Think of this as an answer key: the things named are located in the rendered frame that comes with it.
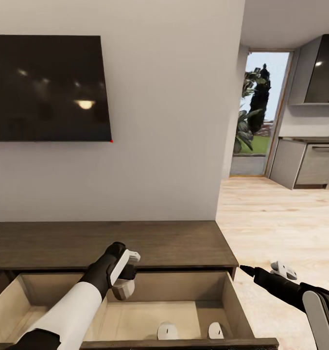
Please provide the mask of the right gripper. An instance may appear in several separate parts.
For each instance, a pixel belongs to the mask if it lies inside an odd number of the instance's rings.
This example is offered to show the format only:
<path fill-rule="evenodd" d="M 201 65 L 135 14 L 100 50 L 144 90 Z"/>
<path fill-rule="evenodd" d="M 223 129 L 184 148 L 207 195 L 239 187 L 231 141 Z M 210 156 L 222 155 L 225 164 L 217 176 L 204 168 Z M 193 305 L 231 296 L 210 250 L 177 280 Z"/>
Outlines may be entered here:
<path fill-rule="evenodd" d="M 266 289 L 271 295 L 287 303 L 283 295 L 283 287 L 287 282 L 290 281 L 289 279 L 271 274 L 261 267 L 253 268 L 251 266 L 240 265 L 239 268 L 253 277 L 254 283 Z"/>

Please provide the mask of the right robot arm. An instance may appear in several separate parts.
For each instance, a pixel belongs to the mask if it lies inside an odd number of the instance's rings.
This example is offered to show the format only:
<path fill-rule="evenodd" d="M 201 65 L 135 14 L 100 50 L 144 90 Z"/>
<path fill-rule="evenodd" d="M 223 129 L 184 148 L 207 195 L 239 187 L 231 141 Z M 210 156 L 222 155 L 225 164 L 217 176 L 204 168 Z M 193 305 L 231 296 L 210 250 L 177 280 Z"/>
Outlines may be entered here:
<path fill-rule="evenodd" d="M 317 350 L 329 350 L 329 290 L 291 282 L 297 280 L 296 271 L 280 261 L 271 263 L 271 267 L 270 272 L 261 267 L 239 268 L 271 295 L 306 313 Z"/>

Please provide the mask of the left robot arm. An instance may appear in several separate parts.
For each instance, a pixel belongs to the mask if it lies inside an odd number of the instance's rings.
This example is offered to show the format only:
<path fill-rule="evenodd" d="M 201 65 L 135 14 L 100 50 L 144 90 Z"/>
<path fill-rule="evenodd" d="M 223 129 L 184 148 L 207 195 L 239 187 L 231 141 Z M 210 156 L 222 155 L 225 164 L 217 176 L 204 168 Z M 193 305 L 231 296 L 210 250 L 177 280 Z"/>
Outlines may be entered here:
<path fill-rule="evenodd" d="M 137 272 L 127 263 L 139 260 L 137 252 L 113 243 L 55 306 L 4 350 L 79 350 L 107 291 L 117 279 L 134 280 Z"/>

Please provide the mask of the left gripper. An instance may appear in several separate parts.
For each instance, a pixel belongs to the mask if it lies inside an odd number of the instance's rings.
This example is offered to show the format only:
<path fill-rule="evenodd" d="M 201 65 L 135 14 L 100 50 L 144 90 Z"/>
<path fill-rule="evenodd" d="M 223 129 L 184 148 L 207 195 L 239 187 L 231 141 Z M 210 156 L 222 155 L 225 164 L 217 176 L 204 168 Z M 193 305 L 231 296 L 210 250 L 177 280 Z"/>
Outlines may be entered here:
<path fill-rule="evenodd" d="M 134 266 L 126 264 L 124 267 L 125 268 L 121 271 L 121 275 L 117 279 L 134 280 L 137 273 L 136 270 L 133 269 Z"/>

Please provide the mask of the pillar candle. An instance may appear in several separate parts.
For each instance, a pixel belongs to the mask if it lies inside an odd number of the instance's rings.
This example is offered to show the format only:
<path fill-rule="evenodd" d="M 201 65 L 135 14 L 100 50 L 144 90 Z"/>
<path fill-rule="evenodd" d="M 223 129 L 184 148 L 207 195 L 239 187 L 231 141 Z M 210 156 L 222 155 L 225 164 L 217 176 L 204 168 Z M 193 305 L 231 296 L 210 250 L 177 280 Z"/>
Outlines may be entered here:
<path fill-rule="evenodd" d="M 111 288 L 117 300 L 127 300 L 134 291 L 134 280 L 117 279 Z"/>
<path fill-rule="evenodd" d="M 178 332 L 175 325 L 170 321 L 162 322 L 157 331 L 157 340 L 172 339 L 178 339 Z"/>
<path fill-rule="evenodd" d="M 230 338 L 226 328 L 219 322 L 213 322 L 208 328 L 207 339 Z"/>

